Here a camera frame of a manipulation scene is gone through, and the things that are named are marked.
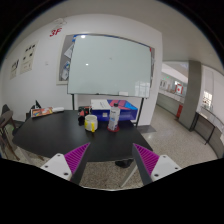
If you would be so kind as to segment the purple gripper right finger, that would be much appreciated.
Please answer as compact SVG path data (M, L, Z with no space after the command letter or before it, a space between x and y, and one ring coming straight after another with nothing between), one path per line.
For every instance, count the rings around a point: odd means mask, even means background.
M132 154L137 164L143 185L150 184L181 170L181 167L168 155L159 156L136 143L133 144Z

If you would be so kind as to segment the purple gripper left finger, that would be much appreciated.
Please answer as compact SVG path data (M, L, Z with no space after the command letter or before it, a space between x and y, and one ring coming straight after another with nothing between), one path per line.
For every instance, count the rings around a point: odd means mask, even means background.
M65 180L79 184L88 160L90 143L81 145L66 154L57 153L41 168Z

